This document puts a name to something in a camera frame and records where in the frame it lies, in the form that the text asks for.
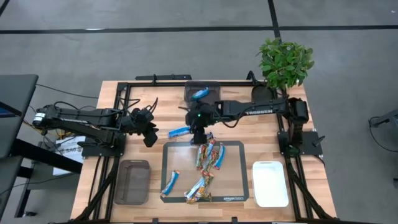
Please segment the potted plant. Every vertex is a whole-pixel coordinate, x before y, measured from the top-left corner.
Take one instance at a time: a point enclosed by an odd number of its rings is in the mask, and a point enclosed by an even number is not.
[[[281,90],[291,88],[297,82],[300,86],[308,76],[308,69],[313,67],[312,52],[311,48],[306,49],[298,43],[282,42],[280,38],[267,39],[259,52],[262,55],[259,66],[267,86]]]

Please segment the computer monitor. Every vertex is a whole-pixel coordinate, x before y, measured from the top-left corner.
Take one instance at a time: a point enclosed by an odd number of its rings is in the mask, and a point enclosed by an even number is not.
[[[22,116],[22,112],[0,101],[0,118],[11,118],[15,116]]]

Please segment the wooden table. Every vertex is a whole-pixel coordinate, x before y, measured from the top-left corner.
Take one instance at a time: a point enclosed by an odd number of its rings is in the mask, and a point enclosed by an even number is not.
[[[117,84],[118,82],[116,81],[103,82],[99,94],[98,108],[113,107]],[[221,87],[221,99],[250,101],[251,89],[251,86]],[[142,142],[142,136],[133,135],[127,137],[127,145],[121,161],[124,159],[145,159],[149,161],[151,167],[149,198],[145,204],[139,206],[114,204],[111,221],[151,222],[152,218],[159,218],[160,222],[230,222],[231,217],[237,217],[240,222],[294,221],[294,211],[287,180],[286,185],[289,195],[289,205],[287,207],[261,208],[253,199],[253,163],[256,161],[279,161],[285,165],[284,158],[279,152],[276,136],[279,129],[277,118],[274,114],[243,117],[233,129],[227,128],[221,123],[206,129],[206,131],[213,132],[218,141],[241,141],[244,144],[249,184],[249,198],[245,202],[203,202],[187,205],[185,203],[163,203],[161,201],[159,192],[163,146],[170,141],[186,142],[192,138],[191,135],[174,139],[167,138],[167,133],[171,129],[185,125],[186,111],[177,108],[178,106],[185,106],[183,91],[184,87],[133,87],[131,89],[131,98],[141,99],[141,102],[136,105],[139,108],[153,104],[156,97],[159,97],[159,103],[154,112],[154,123],[160,129],[157,133],[159,139],[153,147],[146,148]],[[307,100],[303,86],[296,86],[290,89],[288,94],[291,97]],[[313,121],[310,115],[310,120],[304,125],[304,130],[313,128]],[[97,157],[91,157],[84,161],[71,218],[77,217],[87,206],[97,159]],[[302,162],[309,191],[325,211],[335,217],[335,208],[323,164],[313,156],[302,156]],[[99,175],[97,175],[96,184],[98,184],[98,181]],[[302,194],[299,189],[297,189],[297,192],[301,214],[304,217],[305,209]],[[103,200],[100,218],[104,217],[105,208],[106,200]]]

